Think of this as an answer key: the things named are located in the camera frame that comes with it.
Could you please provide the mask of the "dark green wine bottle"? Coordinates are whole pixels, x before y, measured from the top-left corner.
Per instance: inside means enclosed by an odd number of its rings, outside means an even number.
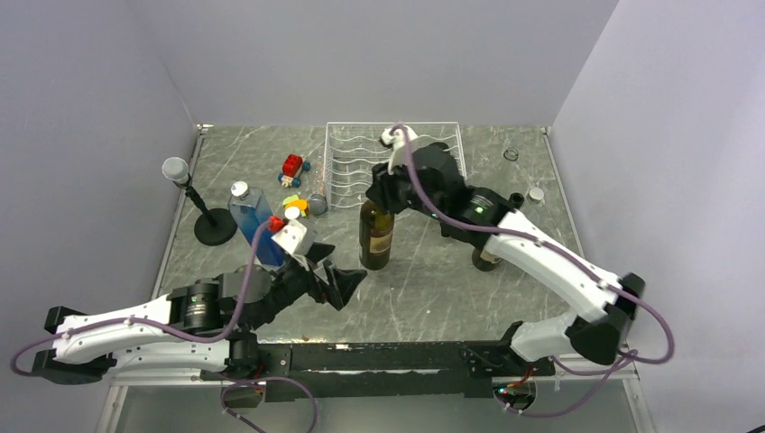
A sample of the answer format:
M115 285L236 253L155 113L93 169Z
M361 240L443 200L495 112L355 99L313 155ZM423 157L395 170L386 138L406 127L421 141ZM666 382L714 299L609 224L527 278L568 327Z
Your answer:
M364 268L379 271L391 257L395 215L367 199L359 213L359 259Z
M439 149L439 150L441 150L443 152L449 152L450 151L449 145L446 144L446 143L443 143L443 142L433 142L433 143L431 143L429 145L429 147Z

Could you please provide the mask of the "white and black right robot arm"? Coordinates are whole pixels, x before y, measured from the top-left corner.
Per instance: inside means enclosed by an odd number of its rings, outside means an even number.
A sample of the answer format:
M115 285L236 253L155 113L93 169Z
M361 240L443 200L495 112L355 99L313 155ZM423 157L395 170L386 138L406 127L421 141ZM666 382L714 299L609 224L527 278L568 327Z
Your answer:
M413 161L433 209L418 196L405 165L390 169L385 162L375 164L366 196L389 213L412 209L438 219L444 237L517 266L569 306L558 317L511 326L504 337L508 344L497 353L500 367L520 374L541 358L571 353L595 364L613 364L635 319L634 299L642 294L644 281L588 263L534 226L509 199L466 184L444 143L418 149Z

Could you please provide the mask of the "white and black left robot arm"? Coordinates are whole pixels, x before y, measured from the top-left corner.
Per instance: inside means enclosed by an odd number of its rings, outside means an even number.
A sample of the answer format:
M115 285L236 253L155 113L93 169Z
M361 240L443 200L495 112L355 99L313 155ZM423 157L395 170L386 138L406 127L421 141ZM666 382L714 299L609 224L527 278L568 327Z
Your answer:
M306 265L295 258L276 270L248 264L100 315L51 308L45 321L51 347L35 354L29 374L63 385L180 368L248 378L262 363L258 328L303 296L341 310L365 279L365 270L337 268L328 258L333 250L315 244Z

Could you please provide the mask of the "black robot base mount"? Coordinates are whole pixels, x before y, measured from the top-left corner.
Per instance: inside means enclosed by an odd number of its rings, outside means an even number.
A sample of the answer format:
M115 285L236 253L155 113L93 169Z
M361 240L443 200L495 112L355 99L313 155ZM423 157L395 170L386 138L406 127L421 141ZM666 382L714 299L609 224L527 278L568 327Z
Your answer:
M499 340L266 344L237 338L221 375L247 380L286 377L317 398L461 395L490 398L494 386L550 378L546 358L527 362L510 350L510 327Z

